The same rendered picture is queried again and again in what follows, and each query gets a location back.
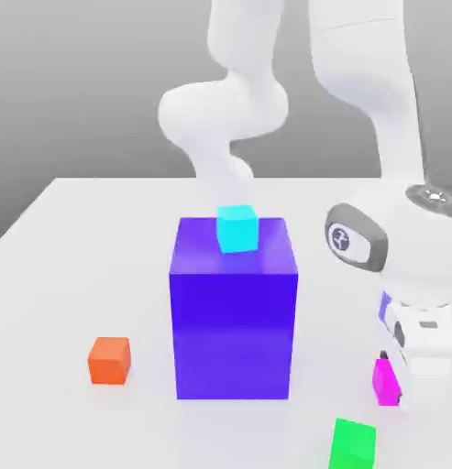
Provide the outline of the small green cube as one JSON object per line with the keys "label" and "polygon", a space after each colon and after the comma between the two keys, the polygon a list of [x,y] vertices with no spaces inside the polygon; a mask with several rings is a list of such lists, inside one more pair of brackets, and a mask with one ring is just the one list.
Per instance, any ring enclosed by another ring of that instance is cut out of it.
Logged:
{"label": "small green cube", "polygon": [[376,435],[373,426],[337,418],[328,469],[373,469]]}

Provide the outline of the small orange cube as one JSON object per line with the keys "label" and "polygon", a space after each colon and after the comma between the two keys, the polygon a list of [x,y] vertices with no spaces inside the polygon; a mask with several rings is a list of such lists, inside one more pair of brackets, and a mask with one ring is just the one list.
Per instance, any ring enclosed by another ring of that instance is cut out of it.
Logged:
{"label": "small orange cube", "polygon": [[96,385],[123,386],[131,367],[127,337],[97,337],[88,355],[91,382]]}

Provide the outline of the large blue box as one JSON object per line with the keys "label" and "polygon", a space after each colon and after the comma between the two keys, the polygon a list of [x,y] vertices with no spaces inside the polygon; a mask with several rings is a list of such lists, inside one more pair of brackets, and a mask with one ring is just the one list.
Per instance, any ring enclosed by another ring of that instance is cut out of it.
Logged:
{"label": "large blue box", "polygon": [[298,269],[282,218],[224,254],[213,218],[179,221],[169,273],[179,399],[289,397]]}

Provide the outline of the small magenta cube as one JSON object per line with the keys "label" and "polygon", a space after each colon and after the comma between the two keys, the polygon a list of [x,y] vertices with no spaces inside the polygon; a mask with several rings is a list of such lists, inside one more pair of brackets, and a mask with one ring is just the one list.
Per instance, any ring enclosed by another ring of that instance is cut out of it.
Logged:
{"label": "small magenta cube", "polygon": [[399,406],[402,390],[389,359],[379,358],[375,361],[372,387],[380,406]]}

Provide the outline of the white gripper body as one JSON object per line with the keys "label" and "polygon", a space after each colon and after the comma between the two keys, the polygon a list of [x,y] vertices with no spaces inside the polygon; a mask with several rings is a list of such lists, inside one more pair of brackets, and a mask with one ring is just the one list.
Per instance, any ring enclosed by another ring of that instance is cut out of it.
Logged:
{"label": "white gripper body", "polygon": [[407,411],[441,410],[452,393],[452,354],[403,355],[389,361],[401,389],[399,406]]}

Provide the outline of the small cyan cube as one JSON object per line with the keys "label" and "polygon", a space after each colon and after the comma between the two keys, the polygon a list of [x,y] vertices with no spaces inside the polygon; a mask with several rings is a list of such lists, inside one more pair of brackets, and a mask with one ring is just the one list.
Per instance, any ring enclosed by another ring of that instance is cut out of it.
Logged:
{"label": "small cyan cube", "polygon": [[223,254],[257,250],[259,246],[259,218],[252,206],[220,206],[216,217],[216,236]]}

